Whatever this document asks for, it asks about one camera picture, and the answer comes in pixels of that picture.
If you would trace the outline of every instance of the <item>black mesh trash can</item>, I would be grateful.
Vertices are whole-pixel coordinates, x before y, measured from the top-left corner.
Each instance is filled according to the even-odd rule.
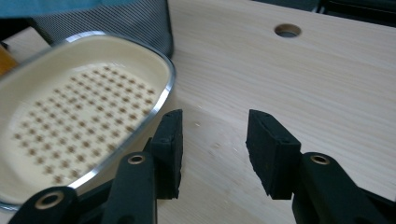
[[[173,37],[166,0],[135,0],[121,6],[37,16],[32,26],[48,43],[87,31],[124,35],[172,56]]]

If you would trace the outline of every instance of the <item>wooden table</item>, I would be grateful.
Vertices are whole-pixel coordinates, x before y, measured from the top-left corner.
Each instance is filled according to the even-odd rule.
[[[159,202],[159,223],[295,223],[252,170],[250,108],[395,200],[396,29],[246,0],[169,3],[185,152],[179,199]],[[281,23],[302,33],[280,37]]]

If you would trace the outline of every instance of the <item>brown dot pattern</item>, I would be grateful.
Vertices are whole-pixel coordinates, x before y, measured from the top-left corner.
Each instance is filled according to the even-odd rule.
[[[157,98],[146,81],[120,67],[88,68],[32,102],[11,140],[49,183],[67,185],[134,132]]]

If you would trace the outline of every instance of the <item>wood grain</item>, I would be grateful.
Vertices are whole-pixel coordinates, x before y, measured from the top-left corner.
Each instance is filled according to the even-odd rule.
[[[169,4],[185,152],[179,199],[159,202],[159,223],[295,223],[250,165],[250,108],[395,200],[396,29],[245,0]],[[301,35],[276,35],[282,23]]]

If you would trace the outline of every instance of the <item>perforated dish surface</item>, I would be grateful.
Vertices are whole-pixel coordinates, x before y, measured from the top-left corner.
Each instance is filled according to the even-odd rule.
[[[133,133],[156,98],[146,81],[122,67],[87,68],[33,102],[11,141],[45,182],[70,184]]]

